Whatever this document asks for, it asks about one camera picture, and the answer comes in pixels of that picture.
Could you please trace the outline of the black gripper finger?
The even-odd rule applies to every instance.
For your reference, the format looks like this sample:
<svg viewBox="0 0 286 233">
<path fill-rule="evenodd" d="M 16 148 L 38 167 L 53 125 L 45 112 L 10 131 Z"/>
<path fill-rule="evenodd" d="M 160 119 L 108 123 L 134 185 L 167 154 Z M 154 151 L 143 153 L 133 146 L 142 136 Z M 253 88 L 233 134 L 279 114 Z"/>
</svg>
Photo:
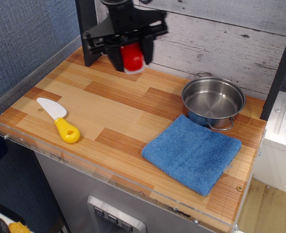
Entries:
<svg viewBox="0 0 286 233">
<path fill-rule="evenodd" d="M 119 47 L 106 47 L 106 54 L 117 71 L 124 72 L 124 65 Z"/>
<path fill-rule="evenodd" d="M 145 64 L 148 65 L 153 60 L 154 42 L 152 36 L 146 36 L 140 40 L 141 50 L 143 52 Z"/>
</svg>

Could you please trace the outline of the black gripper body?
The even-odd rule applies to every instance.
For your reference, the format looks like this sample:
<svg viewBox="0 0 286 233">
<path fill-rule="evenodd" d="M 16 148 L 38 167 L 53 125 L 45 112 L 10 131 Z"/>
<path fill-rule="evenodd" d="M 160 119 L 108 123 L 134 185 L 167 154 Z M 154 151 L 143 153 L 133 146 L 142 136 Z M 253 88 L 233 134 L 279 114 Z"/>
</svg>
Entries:
<svg viewBox="0 0 286 233">
<path fill-rule="evenodd" d="M 133 2 L 103 2 L 108 16 L 88 29 L 83 38 L 92 53 L 105 52 L 106 47 L 121 47 L 139 42 L 146 36 L 153 40 L 168 32 L 164 10 L 141 10 Z"/>
</svg>

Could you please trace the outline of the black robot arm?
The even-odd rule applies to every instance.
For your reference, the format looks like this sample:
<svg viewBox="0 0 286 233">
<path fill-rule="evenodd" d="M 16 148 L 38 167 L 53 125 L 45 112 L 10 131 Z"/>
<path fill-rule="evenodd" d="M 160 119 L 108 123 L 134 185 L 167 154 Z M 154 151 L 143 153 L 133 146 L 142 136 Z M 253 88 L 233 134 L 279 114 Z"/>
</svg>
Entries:
<svg viewBox="0 0 286 233">
<path fill-rule="evenodd" d="M 117 71 L 142 72 L 153 60 L 154 40 L 168 32 L 163 10 L 140 10 L 131 0 L 104 0 L 106 19 L 83 34 L 91 54 L 105 54 Z"/>
</svg>

